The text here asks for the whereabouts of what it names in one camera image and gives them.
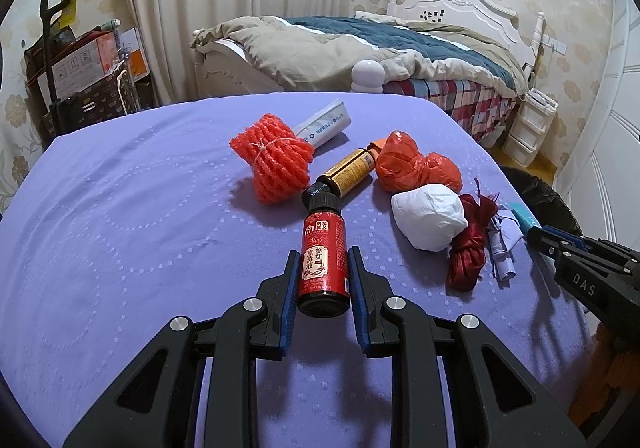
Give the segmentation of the white plastic drawer unit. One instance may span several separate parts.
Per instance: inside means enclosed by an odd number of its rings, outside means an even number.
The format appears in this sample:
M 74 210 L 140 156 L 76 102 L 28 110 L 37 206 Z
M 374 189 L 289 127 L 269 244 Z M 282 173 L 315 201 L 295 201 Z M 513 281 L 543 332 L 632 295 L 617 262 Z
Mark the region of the white plastic drawer unit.
M 509 134 L 506 135 L 503 152 L 519 166 L 527 168 L 544 143 L 558 107 L 554 99 L 532 88 L 520 103 Z

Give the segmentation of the amber yellow-label bottle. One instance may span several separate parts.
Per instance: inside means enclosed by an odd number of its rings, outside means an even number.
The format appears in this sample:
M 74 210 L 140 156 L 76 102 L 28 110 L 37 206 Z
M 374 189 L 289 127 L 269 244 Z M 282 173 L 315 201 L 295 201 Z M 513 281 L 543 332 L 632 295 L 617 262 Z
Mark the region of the amber yellow-label bottle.
M 339 199 L 344 198 L 373 172 L 379 155 L 373 148 L 356 149 L 321 174 L 302 193 L 303 205 L 308 206 L 311 198 L 322 192 L 330 192 Z

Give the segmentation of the red plastic bag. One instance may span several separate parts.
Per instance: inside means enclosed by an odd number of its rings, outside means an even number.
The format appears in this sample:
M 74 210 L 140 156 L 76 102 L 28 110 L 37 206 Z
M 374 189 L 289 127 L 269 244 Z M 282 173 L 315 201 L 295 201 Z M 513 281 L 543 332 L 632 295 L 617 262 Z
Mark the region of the red plastic bag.
M 439 184 L 460 194 L 463 186 L 460 170 L 446 156 L 437 152 L 420 153 L 414 139 L 394 130 L 384 140 L 375 161 L 381 187 L 390 194 L 410 191 L 427 184 Z

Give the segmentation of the dark patterned storage basket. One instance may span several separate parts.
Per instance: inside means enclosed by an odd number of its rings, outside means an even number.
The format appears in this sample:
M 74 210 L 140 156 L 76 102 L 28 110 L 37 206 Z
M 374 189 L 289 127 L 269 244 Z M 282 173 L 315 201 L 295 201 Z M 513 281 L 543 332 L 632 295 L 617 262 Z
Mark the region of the dark patterned storage basket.
M 113 72 L 98 82 L 63 100 L 52 102 L 53 136 L 70 134 L 141 110 L 129 64 L 120 60 Z

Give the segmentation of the beige and blue quilt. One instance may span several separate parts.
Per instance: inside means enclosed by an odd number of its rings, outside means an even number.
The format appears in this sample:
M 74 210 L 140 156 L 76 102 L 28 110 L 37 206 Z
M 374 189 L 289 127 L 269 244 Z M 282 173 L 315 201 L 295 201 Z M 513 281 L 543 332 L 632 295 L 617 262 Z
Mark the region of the beige and blue quilt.
M 357 12 L 352 17 L 244 16 L 192 36 L 202 94 L 347 92 L 352 67 L 374 60 L 386 83 L 462 80 L 504 98 L 526 93 L 526 61 L 465 26 Z

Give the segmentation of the red small bottle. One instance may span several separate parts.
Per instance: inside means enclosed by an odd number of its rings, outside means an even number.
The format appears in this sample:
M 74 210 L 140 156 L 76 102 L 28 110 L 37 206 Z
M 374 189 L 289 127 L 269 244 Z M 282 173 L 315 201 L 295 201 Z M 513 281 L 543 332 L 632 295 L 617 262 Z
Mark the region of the red small bottle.
M 322 190 L 310 197 L 304 220 L 297 307 L 311 318 L 335 318 L 349 305 L 346 230 L 340 199 Z

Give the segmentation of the white paper ball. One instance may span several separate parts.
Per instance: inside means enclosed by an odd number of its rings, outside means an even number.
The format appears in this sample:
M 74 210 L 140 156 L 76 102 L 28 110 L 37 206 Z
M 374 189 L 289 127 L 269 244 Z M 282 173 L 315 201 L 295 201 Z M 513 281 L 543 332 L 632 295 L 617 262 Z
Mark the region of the white paper ball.
M 390 204 L 397 227 L 417 250 L 446 250 L 469 226 L 460 197 L 442 184 L 394 194 Z

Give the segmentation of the black trash bin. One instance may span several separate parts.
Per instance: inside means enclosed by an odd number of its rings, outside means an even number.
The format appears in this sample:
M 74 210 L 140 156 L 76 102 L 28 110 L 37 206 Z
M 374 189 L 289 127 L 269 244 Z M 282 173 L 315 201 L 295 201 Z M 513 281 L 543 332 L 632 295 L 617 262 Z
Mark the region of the black trash bin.
M 558 228 L 575 236 L 582 235 L 582 228 L 572 211 L 544 180 L 512 166 L 502 166 L 501 171 L 541 226 Z

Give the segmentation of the white orange cardboard box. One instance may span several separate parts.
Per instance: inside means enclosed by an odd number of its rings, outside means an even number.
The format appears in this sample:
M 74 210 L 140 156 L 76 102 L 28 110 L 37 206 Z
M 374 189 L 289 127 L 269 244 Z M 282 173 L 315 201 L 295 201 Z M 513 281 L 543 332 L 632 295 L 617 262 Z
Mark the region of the white orange cardboard box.
M 126 60 L 134 81 L 150 74 L 137 28 L 125 32 L 97 28 L 75 38 L 70 26 L 48 39 L 56 96 L 65 99 L 112 73 Z

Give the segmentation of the white round bedpost knob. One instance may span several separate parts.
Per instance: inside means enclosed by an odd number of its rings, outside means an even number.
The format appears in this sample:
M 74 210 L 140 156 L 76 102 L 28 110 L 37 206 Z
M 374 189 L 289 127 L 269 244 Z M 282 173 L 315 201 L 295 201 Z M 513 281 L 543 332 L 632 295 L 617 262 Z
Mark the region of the white round bedpost knob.
M 374 60 L 360 60 L 352 67 L 350 90 L 354 93 L 382 94 L 385 83 L 385 70 Z

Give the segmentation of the bed with white headboard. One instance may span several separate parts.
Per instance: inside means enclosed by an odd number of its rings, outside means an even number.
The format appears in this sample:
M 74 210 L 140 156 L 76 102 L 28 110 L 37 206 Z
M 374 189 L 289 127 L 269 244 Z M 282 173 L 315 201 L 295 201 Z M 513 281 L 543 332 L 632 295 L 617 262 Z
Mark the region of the bed with white headboard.
M 382 14 L 245 16 L 192 36 L 201 97 L 386 93 L 437 104 L 481 142 L 528 93 L 546 16 L 531 38 L 493 0 L 390 0 Z

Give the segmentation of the lavender paper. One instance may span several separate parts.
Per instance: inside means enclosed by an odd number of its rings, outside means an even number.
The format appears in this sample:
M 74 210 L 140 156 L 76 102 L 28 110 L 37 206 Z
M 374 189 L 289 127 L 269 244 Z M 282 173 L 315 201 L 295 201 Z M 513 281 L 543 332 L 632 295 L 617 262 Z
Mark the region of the lavender paper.
M 523 233 L 514 214 L 503 206 L 491 217 L 487 228 L 491 263 L 495 277 L 506 282 L 515 275 L 513 249 L 521 242 Z

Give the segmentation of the purple tablecloth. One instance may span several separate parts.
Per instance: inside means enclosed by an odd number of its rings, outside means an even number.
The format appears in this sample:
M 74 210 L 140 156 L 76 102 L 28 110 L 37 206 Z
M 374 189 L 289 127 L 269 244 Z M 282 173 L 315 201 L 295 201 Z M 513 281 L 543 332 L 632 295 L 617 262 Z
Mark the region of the purple tablecloth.
M 172 317 L 220 316 L 283 272 L 299 250 L 300 197 L 263 205 L 252 170 L 230 139 L 265 113 L 303 122 L 332 93 L 213 98 L 122 116 L 56 138 L 1 221 L 1 372 L 51 447 L 64 439 Z M 407 132 L 424 153 L 448 156 L 464 194 L 520 200 L 492 157 L 426 100 L 348 95 L 352 124 L 320 148 L 311 180 L 355 149 Z M 432 316 L 480 317 L 564 409 L 591 350 L 584 312 L 541 274 L 526 244 L 515 276 L 491 264 L 469 294 L 446 288 L 447 254 L 413 249 L 398 231 L 390 195 L 372 180 L 343 200 L 348 246 L 396 294 Z M 261 447 L 388 447 L 390 359 L 367 359 L 352 313 L 297 314 L 282 362 L 261 361 Z

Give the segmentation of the red foam net bundle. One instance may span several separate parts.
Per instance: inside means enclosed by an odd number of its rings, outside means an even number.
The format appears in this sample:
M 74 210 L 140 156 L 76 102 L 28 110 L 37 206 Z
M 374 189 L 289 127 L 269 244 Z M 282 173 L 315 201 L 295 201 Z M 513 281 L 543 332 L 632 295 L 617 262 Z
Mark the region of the red foam net bundle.
M 264 114 L 229 145 L 252 169 L 254 193 L 260 203 L 282 203 L 310 186 L 314 147 L 274 114 Z

